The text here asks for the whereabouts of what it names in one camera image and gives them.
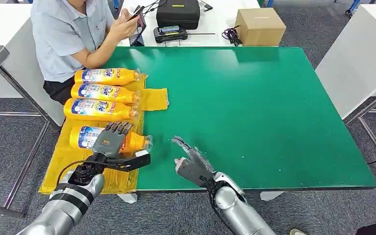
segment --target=yellow plastic bag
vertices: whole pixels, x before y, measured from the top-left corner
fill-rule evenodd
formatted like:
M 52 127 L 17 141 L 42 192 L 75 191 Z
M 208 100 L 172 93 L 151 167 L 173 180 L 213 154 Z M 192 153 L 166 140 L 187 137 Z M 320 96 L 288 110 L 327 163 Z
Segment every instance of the yellow plastic bag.
M 167 90 L 166 89 L 145 89 L 146 75 L 143 75 L 140 82 L 131 82 L 124 86 L 130 91 L 141 91 L 142 97 L 148 97 L 148 99 L 142 98 L 141 107 L 143 110 L 162 110 L 168 106 Z M 134 131 L 143 134 L 143 115 L 141 112 L 139 118 L 134 121 L 130 121 L 134 124 Z M 98 126 L 105 127 L 107 122 L 105 121 L 88 121 L 88 120 L 74 120 L 66 119 L 64 123 L 60 137 L 55 146 L 54 153 L 49 163 L 47 173 L 44 177 L 43 183 L 39 189 L 40 193 L 50 194 L 56 185 L 58 175 L 61 170 L 68 164 L 86 160 L 91 154 L 91 150 L 76 149 L 70 146 L 70 132 L 73 126 Z M 77 165 L 72 165 L 69 169 L 64 171 L 64 174 L 70 170 L 75 169 Z M 128 193 L 136 190 L 136 184 L 138 179 L 138 170 L 131 172 L 122 172 L 112 169 L 105 169 L 103 172 L 105 183 L 101 193 L 104 194 L 117 194 Z

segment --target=floor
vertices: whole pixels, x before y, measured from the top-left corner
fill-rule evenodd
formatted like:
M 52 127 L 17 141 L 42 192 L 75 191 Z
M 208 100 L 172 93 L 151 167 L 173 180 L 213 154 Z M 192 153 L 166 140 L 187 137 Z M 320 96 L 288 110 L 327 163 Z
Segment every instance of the floor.
M 314 68 L 348 22 L 343 14 L 349 0 L 275 0 L 274 8 L 285 22 L 284 47 L 303 47 Z M 0 111 L 31 110 L 23 100 L 0 100 Z M 368 115 L 376 134 L 376 117 Z M 0 117 L 0 205 L 11 190 L 22 163 L 34 144 L 43 120 L 40 118 Z M 376 160 L 376 148 L 358 121 L 348 127 L 366 161 Z M 0 235 L 15 234 L 30 223 L 47 202 L 37 193 L 50 161 L 58 132 L 45 134 L 13 207 L 27 213 L 26 218 L 0 216 Z M 371 166 L 376 176 L 376 164 Z M 309 235 L 353 235 L 357 228 L 376 223 L 376 189 L 287 192 L 269 202 L 258 192 L 247 199 L 273 230 L 280 235 L 290 228 L 301 228 Z M 115 195 L 95 200 L 84 219 L 71 232 L 92 234 L 172 234 L 228 235 L 230 232 L 213 214 L 204 193 L 144 193 L 129 205 Z

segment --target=yellow detergent bottle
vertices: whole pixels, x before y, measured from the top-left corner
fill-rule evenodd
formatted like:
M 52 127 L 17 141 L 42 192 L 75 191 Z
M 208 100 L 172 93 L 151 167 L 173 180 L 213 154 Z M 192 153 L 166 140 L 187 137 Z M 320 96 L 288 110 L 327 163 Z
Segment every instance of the yellow detergent bottle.
M 96 99 L 70 98 L 64 105 L 64 115 L 68 118 L 95 121 L 120 121 L 132 119 L 139 114 L 139 108 L 122 103 Z
M 75 148 L 91 148 L 98 135 L 104 128 L 92 126 L 75 126 L 71 130 L 70 145 Z M 141 136 L 136 132 L 130 131 L 120 148 L 121 153 L 131 153 L 137 150 L 152 149 L 152 136 Z
M 95 83 L 76 83 L 71 89 L 73 98 L 89 98 L 120 103 L 139 104 L 141 93 L 131 92 L 124 87 L 101 85 Z
M 139 69 L 128 70 L 122 68 L 79 70 L 75 72 L 76 83 L 98 83 L 103 85 L 126 85 L 129 82 L 140 81 Z

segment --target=green mat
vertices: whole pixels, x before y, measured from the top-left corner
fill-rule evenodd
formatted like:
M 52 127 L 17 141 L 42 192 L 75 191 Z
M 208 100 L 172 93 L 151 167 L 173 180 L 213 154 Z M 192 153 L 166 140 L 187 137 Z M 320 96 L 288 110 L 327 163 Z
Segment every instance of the green mat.
M 169 108 L 145 112 L 152 162 L 138 190 L 197 188 L 175 174 L 197 146 L 242 188 L 376 187 L 376 180 L 303 50 L 297 47 L 118 47 L 105 67 L 140 68 L 168 88 Z

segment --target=silver robotic arm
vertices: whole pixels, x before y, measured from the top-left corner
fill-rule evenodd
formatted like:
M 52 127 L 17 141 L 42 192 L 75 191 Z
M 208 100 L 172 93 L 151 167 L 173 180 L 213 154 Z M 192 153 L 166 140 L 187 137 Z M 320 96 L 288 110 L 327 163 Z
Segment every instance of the silver robotic arm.
M 264 219 L 244 198 L 244 191 L 222 172 L 217 172 L 202 157 L 196 148 L 191 148 L 182 138 L 175 136 L 172 141 L 187 153 L 189 159 L 175 159 L 178 175 L 207 189 L 211 207 L 223 223 L 235 235 L 276 235 Z M 219 208 L 228 224 L 224 221 Z
M 102 174 L 85 186 L 70 184 L 74 170 L 68 171 L 51 193 L 41 214 L 18 235 L 66 235 L 78 224 L 104 185 Z
M 67 235 L 74 225 L 83 218 L 87 209 L 104 186 L 103 171 L 110 168 L 131 171 L 150 163 L 146 150 L 136 152 L 126 158 L 119 150 L 125 136 L 132 128 L 127 122 L 109 123 L 95 141 L 93 154 L 85 161 L 77 161 L 66 166 L 60 173 L 57 186 L 50 194 L 49 202 L 41 214 L 18 235 Z M 68 171 L 59 182 L 62 173 L 70 166 L 78 165 Z

